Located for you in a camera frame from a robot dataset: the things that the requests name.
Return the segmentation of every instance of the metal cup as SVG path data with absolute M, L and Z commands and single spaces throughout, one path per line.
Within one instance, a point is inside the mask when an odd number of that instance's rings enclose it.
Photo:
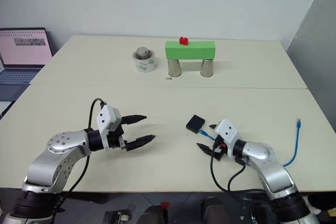
M 171 77 L 178 77 L 182 73 L 179 60 L 168 60 L 168 74 Z
M 201 76 L 210 77 L 214 74 L 214 60 L 203 60 L 201 67 Z

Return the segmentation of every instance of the black object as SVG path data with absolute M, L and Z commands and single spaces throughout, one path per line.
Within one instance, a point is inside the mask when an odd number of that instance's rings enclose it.
M 265 207 L 250 207 L 250 213 L 253 223 L 269 224 Z
M 336 191 L 328 191 L 308 196 L 309 203 L 322 211 L 336 207 Z
M 85 131 L 88 133 L 90 150 L 95 152 L 104 149 L 99 130 L 88 130 L 90 129 L 85 129 Z M 122 129 L 121 125 L 118 125 L 115 131 L 109 131 L 109 134 L 107 135 L 107 141 L 110 148 L 120 147 L 119 137 L 122 134 L 124 134 L 124 130 Z
M 138 121 L 146 119 L 147 116 L 145 115 L 127 115 L 121 118 L 120 124 L 132 124 L 137 123 Z
M 200 143 L 197 143 L 198 147 L 207 155 L 211 156 L 212 154 L 212 150 L 206 146 L 205 144 L 200 144 Z M 217 159 L 218 161 L 221 160 L 221 157 L 227 153 L 227 148 L 224 147 L 224 146 L 220 146 L 220 152 L 215 152 L 214 154 L 214 158 Z
M 224 139 L 220 135 L 217 135 L 216 138 L 215 138 L 215 143 L 214 143 L 213 147 L 217 148 L 221 144 L 224 144 Z
M 246 141 L 238 139 L 235 143 L 235 146 L 233 147 L 232 154 L 237 157 L 242 157 L 245 144 Z
M 127 223 L 128 221 L 120 220 L 122 215 L 128 215 L 130 217 L 129 211 L 127 211 L 127 210 L 105 212 L 102 224 Z
M 168 211 L 161 206 L 151 206 L 146 209 L 136 224 L 167 224 Z
M 197 115 L 193 115 L 193 117 L 190 119 L 190 121 L 185 126 L 188 130 L 194 132 L 195 134 L 198 133 L 200 128 L 202 128 L 203 124 L 205 123 L 205 120 Z
M 223 203 L 214 197 L 208 197 L 204 202 L 202 202 L 201 217 L 207 224 L 234 223 Z
M 58 199 L 59 194 L 37 194 L 32 191 L 21 191 L 10 215 L 16 218 L 47 218 L 53 215 L 53 209 Z
M 152 141 L 154 138 L 155 138 L 155 135 L 147 135 L 147 136 L 139 137 L 135 141 L 132 141 L 130 143 L 128 143 L 127 141 L 124 141 L 125 146 L 126 146 L 126 151 L 131 151 L 141 146 L 144 146 L 145 144 Z
M 295 192 L 283 198 L 271 200 L 270 204 L 273 212 L 282 222 L 294 221 L 310 213 L 299 192 Z

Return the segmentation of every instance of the green block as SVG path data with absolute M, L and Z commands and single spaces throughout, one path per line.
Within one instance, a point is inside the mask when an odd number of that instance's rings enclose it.
M 168 60 L 212 60 L 215 58 L 214 41 L 191 41 L 181 45 L 178 41 L 166 41 Z

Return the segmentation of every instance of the red object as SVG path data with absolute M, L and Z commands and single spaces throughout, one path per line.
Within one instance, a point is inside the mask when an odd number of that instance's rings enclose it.
M 170 203 L 169 203 L 169 202 L 161 202 L 161 207 L 162 207 L 163 209 L 166 209 L 166 210 L 168 210 L 168 208 L 169 208 L 169 205 L 170 205 Z
M 180 44 L 181 45 L 188 45 L 189 44 L 189 39 L 187 37 L 181 37 L 180 38 Z

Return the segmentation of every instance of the white wall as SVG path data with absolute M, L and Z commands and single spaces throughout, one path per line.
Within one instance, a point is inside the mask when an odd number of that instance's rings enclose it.
M 44 26 L 59 48 L 73 34 L 281 40 L 313 0 L 0 0 L 0 27 Z
M 336 0 L 314 0 L 287 53 L 336 131 Z

